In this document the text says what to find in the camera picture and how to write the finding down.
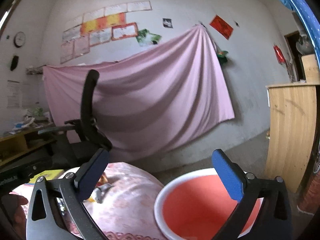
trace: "yellow book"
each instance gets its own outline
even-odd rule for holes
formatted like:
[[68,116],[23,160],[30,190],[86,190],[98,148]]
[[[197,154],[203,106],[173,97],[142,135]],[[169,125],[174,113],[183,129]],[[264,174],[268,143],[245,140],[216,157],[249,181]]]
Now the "yellow book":
[[36,179],[39,177],[39,176],[44,176],[47,180],[51,180],[51,179],[56,179],[58,178],[61,174],[64,173],[64,170],[51,170],[51,171],[43,171],[39,174],[37,174],[36,176],[34,176],[30,181],[29,183],[27,184],[31,184],[31,185],[34,185],[36,183]]

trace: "doorway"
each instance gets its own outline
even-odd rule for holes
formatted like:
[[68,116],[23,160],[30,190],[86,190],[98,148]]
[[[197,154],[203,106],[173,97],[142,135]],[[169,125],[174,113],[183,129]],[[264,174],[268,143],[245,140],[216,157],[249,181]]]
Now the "doorway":
[[294,71],[296,73],[297,81],[300,81],[302,79],[306,80],[306,76],[304,73],[303,64],[301,60],[302,54],[296,48],[296,43],[300,39],[299,31],[289,33],[285,35],[284,38],[288,44],[289,51],[293,59]]

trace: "blue fabric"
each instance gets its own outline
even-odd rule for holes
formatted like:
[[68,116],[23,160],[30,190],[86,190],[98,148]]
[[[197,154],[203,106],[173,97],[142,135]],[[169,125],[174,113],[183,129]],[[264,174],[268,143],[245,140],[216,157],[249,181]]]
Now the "blue fabric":
[[320,24],[305,0],[280,0],[287,8],[294,10],[302,20],[320,66]]
[[212,153],[212,165],[228,191],[229,196],[240,202],[244,195],[243,184],[217,150]]

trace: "wall clock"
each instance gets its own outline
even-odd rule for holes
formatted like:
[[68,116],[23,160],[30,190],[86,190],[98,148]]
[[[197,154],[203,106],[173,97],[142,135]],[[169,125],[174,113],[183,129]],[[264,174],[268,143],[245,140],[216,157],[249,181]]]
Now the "wall clock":
[[26,35],[23,32],[18,32],[13,38],[13,44],[17,48],[21,48],[26,43]]

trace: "human hand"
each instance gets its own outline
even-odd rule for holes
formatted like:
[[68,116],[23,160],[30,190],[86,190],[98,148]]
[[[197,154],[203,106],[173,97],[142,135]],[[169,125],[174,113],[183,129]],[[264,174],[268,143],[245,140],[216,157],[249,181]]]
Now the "human hand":
[[28,204],[28,200],[23,196],[20,196],[20,195],[16,195],[16,196],[18,201],[18,207],[13,216],[12,227],[19,237],[21,237],[22,239],[26,239],[27,219],[21,206]]

